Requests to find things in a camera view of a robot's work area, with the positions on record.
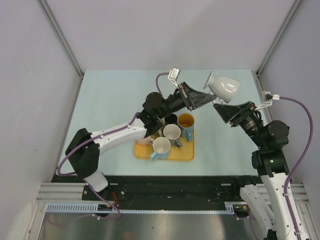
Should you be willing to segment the light grey mug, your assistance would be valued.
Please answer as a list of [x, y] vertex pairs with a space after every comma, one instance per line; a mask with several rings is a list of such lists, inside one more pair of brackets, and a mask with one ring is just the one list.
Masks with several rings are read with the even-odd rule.
[[228, 104], [237, 94], [240, 84], [241, 82], [238, 79], [225, 75], [215, 75], [211, 71], [203, 88], [209, 88], [210, 94], [216, 96], [221, 102]]

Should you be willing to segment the blue butterfly mug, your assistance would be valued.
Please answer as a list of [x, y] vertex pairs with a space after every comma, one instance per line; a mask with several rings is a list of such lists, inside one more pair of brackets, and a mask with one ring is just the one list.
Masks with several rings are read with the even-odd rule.
[[177, 124], [181, 131], [181, 137], [185, 138], [188, 142], [193, 140], [193, 131], [195, 125], [194, 117], [189, 113], [183, 113], [178, 116]]

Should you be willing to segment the brown dark mug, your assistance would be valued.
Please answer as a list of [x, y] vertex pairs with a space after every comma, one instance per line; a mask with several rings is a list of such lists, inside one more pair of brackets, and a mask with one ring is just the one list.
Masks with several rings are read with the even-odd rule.
[[178, 124], [178, 117], [177, 117], [177, 115], [172, 113], [164, 118], [164, 122], [165, 122], [165, 125], [171, 125], [171, 124], [177, 125]]

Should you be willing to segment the light green mug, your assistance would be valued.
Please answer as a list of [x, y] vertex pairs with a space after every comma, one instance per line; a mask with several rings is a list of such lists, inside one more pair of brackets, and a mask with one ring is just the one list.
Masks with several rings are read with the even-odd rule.
[[162, 123], [162, 127], [155, 134], [152, 135], [153, 138], [164, 137], [163, 130], [165, 128], [165, 119], [160, 118], [159, 121]]

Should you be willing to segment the dark grey mug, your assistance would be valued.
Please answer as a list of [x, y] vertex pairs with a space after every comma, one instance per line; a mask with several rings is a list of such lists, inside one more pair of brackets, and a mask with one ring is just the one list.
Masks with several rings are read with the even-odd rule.
[[170, 141], [171, 146], [181, 148], [183, 146], [180, 136], [181, 129], [176, 124], [168, 124], [163, 129], [163, 135]]

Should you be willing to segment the light blue mug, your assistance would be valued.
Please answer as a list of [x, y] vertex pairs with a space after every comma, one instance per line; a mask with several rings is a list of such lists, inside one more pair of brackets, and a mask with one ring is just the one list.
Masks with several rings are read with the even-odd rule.
[[166, 137], [158, 137], [153, 141], [152, 144], [153, 153], [150, 155], [149, 159], [155, 160], [166, 160], [170, 155], [171, 142]]

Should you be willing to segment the pink mug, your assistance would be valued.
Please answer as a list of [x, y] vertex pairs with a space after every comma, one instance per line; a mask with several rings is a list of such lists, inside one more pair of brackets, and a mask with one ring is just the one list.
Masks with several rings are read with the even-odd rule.
[[149, 146], [152, 145], [155, 139], [152, 136], [140, 138], [136, 140], [136, 143], [140, 146]]

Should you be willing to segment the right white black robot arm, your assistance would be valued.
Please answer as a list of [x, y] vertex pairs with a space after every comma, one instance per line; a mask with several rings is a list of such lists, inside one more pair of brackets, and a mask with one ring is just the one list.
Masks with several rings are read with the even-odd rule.
[[262, 199], [254, 183], [233, 185], [231, 196], [246, 202], [265, 239], [310, 239], [295, 204], [290, 170], [283, 152], [283, 147], [289, 143], [290, 128], [280, 120], [264, 125], [251, 101], [240, 105], [215, 103], [213, 107], [225, 123], [233, 128], [240, 126], [258, 147], [251, 155], [251, 164], [264, 184], [270, 203]]

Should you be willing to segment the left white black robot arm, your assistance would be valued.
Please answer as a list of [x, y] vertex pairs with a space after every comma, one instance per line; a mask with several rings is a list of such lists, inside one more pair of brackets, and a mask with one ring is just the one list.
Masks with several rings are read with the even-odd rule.
[[131, 121], [97, 132], [89, 132], [86, 128], [78, 130], [65, 151], [63, 161], [69, 161], [73, 174], [89, 184], [98, 199], [105, 200], [110, 196], [111, 188], [98, 169], [103, 153], [128, 141], [154, 135], [163, 127], [160, 120], [170, 114], [183, 108], [196, 110], [215, 99], [212, 93], [197, 91], [186, 82], [180, 83], [167, 98], [151, 92], [145, 98], [142, 111], [135, 113]]

